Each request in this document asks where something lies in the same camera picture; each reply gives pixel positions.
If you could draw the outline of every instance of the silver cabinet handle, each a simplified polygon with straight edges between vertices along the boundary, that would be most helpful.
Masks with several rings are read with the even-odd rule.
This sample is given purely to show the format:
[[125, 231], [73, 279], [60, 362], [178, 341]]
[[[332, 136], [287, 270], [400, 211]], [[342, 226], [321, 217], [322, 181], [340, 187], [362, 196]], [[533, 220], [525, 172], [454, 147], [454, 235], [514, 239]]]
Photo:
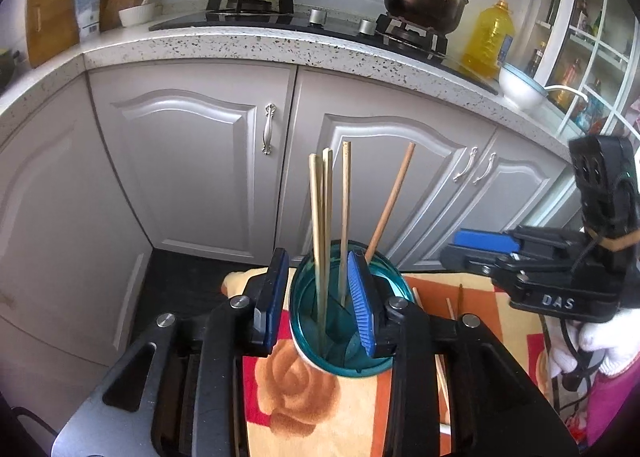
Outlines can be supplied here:
[[463, 169], [462, 172], [460, 172], [460, 173], [458, 173], [458, 174], [453, 176], [453, 182], [458, 182], [461, 177], [464, 177], [467, 173], [469, 173], [469, 170], [471, 170], [471, 167], [476, 162], [476, 154], [477, 153], [478, 153], [478, 147], [474, 146], [471, 149], [471, 152], [469, 153], [469, 162], [466, 163], [465, 169]]
[[484, 173], [480, 177], [474, 180], [474, 184], [478, 184], [482, 179], [489, 175], [489, 172], [491, 172], [491, 170], [494, 168], [494, 161], [495, 152], [491, 154], [491, 157], [489, 158], [489, 164], [486, 166], [486, 170], [484, 170]]
[[268, 155], [271, 153], [271, 125], [273, 122], [273, 114], [276, 113], [276, 106], [271, 103], [265, 108], [267, 112], [267, 122], [264, 124], [264, 132], [262, 132], [262, 153]]

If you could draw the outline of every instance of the teal cup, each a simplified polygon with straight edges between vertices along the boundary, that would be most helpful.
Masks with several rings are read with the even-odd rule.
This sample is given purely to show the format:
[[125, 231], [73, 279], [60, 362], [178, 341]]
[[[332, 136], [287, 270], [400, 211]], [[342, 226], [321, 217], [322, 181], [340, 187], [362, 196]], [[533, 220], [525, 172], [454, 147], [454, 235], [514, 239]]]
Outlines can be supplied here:
[[[367, 246], [349, 241], [350, 251], [364, 252]], [[392, 358], [369, 358], [360, 344], [360, 335], [353, 313], [353, 303], [347, 286], [345, 307], [338, 299], [340, 241], [331, 243], [329, 293], [326, 310], [326, 343], [319, 353], [316, 324], [316, 271], [313, 253], [306, 255], [296, 270], [289, 291], [289, 317], [293, 341], [311, 366], [342, 377], [369, 377], [389, 370]], [[414, 296], [398, 270], [380, 253], [369, 264], [372, 275], [385, 278], [396, 296], [414, 301]]]

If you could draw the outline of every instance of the white glove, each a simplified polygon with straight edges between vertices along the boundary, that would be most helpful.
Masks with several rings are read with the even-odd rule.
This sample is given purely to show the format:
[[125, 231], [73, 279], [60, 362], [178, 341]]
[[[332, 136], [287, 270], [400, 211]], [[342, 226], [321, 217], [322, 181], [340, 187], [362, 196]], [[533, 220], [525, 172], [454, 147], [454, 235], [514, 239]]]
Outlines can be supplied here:
[[[574, 347], [587, 352], [604, 349], [604, 359], [598, 371], [606, 376], [613, 377], [624, 372], [640, 353], [640, 309], [621, 309], [606, 323], [585, 324], [578, 334], [580, 325], [566, 323], [570, 341]], [[550, 376], [574, 371], [578, 362], [564, 343], [560, 320], [547, 317], [546, 326], [551, 339]]]

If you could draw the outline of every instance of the countertop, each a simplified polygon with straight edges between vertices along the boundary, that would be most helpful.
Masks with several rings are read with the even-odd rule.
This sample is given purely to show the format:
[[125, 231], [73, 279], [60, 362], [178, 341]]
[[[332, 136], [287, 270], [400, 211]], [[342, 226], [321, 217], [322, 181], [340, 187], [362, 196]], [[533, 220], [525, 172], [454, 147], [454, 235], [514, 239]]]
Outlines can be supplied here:
[[[175, 16], [164, 15], [157, 21]], [[570, 160], [561, 139], [524, 112], [511, 108], [503, 97], [396, 53], [279, 29], [216, 26], [149, 32], [153, 23], [103, 33], [14, 80], [0, 95], [0, 147], [47, 98], [85, 71], [150, 60], [230, 58], [327, 69], [415, 90], [465, 108]]]

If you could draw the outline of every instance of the black floor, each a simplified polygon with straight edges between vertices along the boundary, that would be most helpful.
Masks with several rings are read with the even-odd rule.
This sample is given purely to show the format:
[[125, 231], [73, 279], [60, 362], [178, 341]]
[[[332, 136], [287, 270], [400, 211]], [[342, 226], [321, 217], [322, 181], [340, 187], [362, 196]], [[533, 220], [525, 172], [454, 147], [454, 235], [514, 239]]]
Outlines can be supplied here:
[[225, 300], [220, 286], [226, 275], [253, 267], [256, 266], [154, 249], [130, 339], [137, 338], [160, 313], [173, 312], [179, 317], [189, 317], [209, 312]]

